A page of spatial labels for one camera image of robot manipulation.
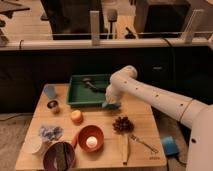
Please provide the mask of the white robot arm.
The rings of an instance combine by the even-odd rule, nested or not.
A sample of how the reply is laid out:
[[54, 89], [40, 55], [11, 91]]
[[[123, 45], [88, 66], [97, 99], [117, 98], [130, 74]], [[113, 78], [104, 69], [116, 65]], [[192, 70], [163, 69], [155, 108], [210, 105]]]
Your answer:
[[186, 171], [213, 171], [213, 104], [136, 80], [137, 70], [125, 66], [110, 76], [106, 103], [117, 104], [129, 93], [191, 129]]

